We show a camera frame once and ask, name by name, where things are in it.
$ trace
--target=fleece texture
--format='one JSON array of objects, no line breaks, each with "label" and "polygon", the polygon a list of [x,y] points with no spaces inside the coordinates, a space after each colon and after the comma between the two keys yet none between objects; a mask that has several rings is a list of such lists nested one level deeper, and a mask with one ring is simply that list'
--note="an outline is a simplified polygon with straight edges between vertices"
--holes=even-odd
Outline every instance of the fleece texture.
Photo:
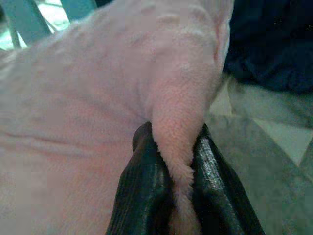
[{"label": "fleece texture", "polygon": [[103,234],[133,134],[150,121],[174,181],[171,231],[200,234],[192,147],[219,84],[232,8],[116,0],[1,52],[1,233]]}]

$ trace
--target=tiled floor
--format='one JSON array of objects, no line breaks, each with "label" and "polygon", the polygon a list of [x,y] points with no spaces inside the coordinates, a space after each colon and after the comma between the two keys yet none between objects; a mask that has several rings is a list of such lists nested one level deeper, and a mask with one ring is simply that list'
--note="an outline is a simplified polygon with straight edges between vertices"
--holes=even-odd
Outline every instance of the tiled floor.
[{"label": "tiled floor", "polygon": [[[60,1],[45,2],[41,13],[58,30],[66,28]],[[12,47],[2,23],[0,48]],[[225,76],[206,122],[266,233],[313,234],[313,94],[272,92]]]}]

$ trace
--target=pink fleece blanket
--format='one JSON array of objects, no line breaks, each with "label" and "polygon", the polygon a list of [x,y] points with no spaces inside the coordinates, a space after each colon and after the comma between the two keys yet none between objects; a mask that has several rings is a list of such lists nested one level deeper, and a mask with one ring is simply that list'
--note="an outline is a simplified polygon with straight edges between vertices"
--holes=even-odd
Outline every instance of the pink fleece blanket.
[{"label": "pink fleece blanket", "polygon": [[116,0],[0,54],[0,234],[104,234],[132,137],[153,127],[172,232],[200,234],[192,147],[219,84],[233,0]]}]

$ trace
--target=navy blue cloth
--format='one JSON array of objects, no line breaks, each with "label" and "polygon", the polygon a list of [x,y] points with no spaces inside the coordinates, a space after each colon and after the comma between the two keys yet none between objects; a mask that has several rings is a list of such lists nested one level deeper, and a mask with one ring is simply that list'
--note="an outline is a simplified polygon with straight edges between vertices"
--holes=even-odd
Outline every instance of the navy blue cloth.
[{"label": "navy blue cloth", "polygon": [[224,71],[276,91],[313,91],[313,1],[235,0]]},{"label": "navy blue cloth", "polygon": [[95,0],[97,7],[102,7],[107,5],[108,3],[110,3],[113,0]]}]

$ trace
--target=teal chair leg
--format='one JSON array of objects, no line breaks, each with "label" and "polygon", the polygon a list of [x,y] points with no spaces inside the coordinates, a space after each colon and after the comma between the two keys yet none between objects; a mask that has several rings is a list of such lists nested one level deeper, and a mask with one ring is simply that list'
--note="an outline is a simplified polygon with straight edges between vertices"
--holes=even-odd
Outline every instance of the teal chair leg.
[{"label": "teal chair leg", "polygon": [[48,25],[33,0],[0,0],[12,29],[20,33],[27,45],[51,34]]},{"label": "teal chair leg", "polygon": [[8,22],[9,31],[10,31],[10,35],[11,35],[11,39],[12,39],[14,48],[21,48],[19,36],[18,36],[18,33],[17,33],[15,27],[13,26],[10,18],[7,17],[6,20]]},{"label": "teal chair leg", "polygon": [[79,20],[97,8],[94,0],[61,0],[69,21]]}]

